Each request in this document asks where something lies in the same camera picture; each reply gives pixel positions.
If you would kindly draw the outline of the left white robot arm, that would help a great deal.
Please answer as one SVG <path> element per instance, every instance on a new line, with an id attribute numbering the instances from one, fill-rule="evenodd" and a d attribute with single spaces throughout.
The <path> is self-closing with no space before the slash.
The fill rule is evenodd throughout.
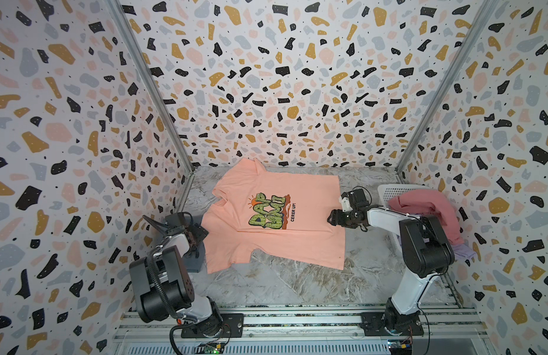
<path id="1" fill-rule="evenodd" d="M 223 318 L 216 303 L 195 292 L 187 263 L 202 263 L 200 246 L 208 231 L 189 212 L 166 217 L 164 223 L 144 215 L 143 220 L 163 239 L 146 257 L 129 266 L 137 313 L 143 322 L 176 320 L 197 337 L 222 333 Z"/>

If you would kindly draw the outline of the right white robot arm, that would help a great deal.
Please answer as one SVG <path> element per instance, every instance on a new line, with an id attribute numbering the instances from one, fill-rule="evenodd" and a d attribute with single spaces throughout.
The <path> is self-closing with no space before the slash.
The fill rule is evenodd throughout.
<path id="1" fill-rule="evenodd" d="M 334 209 L 327 222 L 348 229 L 383 229 L 399 237 L 406 269 L 401 284 L 383 312 L 365 312 L 361 328 L 367 337 L 420 336 L 423 328 L 421 300 L 435 278 L 445 274 L 455 255 L 439 219 L 393 211 L 368 201 L 363 189 L 341 195 L 341 208 Z"/>

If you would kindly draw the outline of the peach graphic t-shirt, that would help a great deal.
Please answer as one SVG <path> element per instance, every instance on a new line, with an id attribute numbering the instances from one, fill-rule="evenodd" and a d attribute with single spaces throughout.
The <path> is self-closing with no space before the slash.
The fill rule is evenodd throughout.
<path id="1" fill-rule="evenodd" d="M 335 175 L 269 172 L 258 160 L 243 159 L 213 188 L 218 201 L 202 218 L 207 272 L 249 263 L 254 251 L 344 268 L 346 231 L 327 219 L 340 209 Z"/>

